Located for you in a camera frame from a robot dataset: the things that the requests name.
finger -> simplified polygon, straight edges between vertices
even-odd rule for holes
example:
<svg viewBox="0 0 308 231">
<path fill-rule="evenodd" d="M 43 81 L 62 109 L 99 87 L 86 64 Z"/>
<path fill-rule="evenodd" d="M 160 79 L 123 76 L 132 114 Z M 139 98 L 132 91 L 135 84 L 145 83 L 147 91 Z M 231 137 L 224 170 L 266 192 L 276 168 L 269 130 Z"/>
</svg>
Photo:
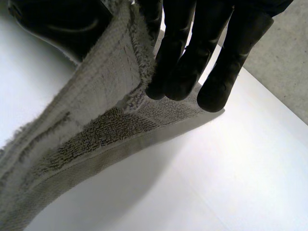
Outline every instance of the finger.
<svg viewBox="0 0 308 231">
<path fill-rule="evenodd" d="M 141 7 L 141 13 L 145 17 L 149 34 L 152 38 L 152 45 L 154 46 L 158 38 L 162 21 L 162 0 L 138 0 L 138 3 Z"/>
<path fill-rule="evenodd" d="M 179 101 L 191 93 L 208 64 L 232 11 L 233 6 L 225 0 L 198 0 L 192 39 L 165 84 L 164 93 L 168 98 Z"/>
<path fill-rule="evenodd" d="M 164 81 L 183 54 L 190 31 L 196 0 L 164 0 L 166 32 L 156 56 L 156 70 L 147 95 L 164 97 Z"/>
</svg>

black glove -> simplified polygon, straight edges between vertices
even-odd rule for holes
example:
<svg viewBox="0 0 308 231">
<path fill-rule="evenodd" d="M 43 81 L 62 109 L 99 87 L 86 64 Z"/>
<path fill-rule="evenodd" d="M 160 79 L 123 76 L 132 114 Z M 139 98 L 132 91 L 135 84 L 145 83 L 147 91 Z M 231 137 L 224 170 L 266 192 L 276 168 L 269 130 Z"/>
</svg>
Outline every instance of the black glove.
<svg viewBox="0 0 308 231">
<path fill-rule="evenodd" d="M 282 12 L 291 2 L 164 0 L 166 33 L 147 95 L 155 100 L 164 96 L 176 101 L 185 99 L 203 73 L 231 17 L 216 65 L 198 95 L 201 108 L 210 112 L 221 110 L 250 50 L 272 25 L 271 17 Z M 194 10 L 192 38 L 182 55 Z"/>
</svg>

